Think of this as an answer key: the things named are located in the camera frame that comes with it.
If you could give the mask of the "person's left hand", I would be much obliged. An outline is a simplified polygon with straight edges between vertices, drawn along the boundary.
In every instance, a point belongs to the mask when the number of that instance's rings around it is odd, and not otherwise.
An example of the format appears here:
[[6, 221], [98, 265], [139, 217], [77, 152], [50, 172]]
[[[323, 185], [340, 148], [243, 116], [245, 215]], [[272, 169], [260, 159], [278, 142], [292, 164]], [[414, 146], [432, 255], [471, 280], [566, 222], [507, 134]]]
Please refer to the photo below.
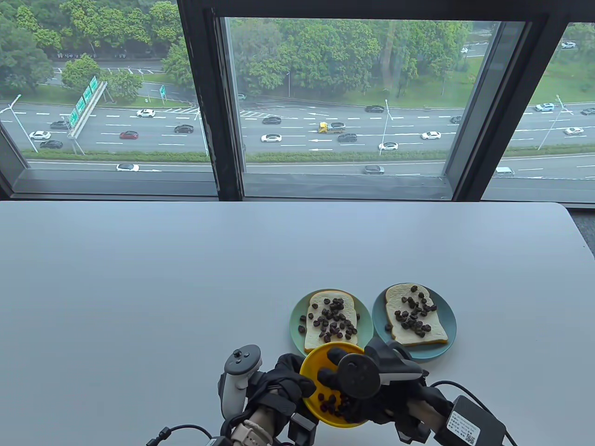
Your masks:
[[264, 373], [247, 391], [246, 410], [271, 410], [272, 437], [278, 436], [295, 412], [304, 414], [308, 399], [316, 391], [314, 382], [300, 374], [304, 359], [295, 354], [281, 355], [273, 369]]

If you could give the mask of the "person's right hand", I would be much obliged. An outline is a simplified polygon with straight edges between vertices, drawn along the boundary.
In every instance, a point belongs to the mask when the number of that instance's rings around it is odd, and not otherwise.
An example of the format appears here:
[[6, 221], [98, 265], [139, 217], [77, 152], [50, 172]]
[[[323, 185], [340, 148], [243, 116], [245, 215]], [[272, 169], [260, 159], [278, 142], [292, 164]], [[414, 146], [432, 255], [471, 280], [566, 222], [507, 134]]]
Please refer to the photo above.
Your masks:
[[398, 342], [372, 339], [363, 353], [342, 345], [326, 354], [336, 370], [322, 367], [318, 382], [340, 393], [334, 414], [349, 423], [393, 423], [400, 440], [425, 443], [439, 433], [453, 408], [452, 401], [426, 383], [425, 370]]

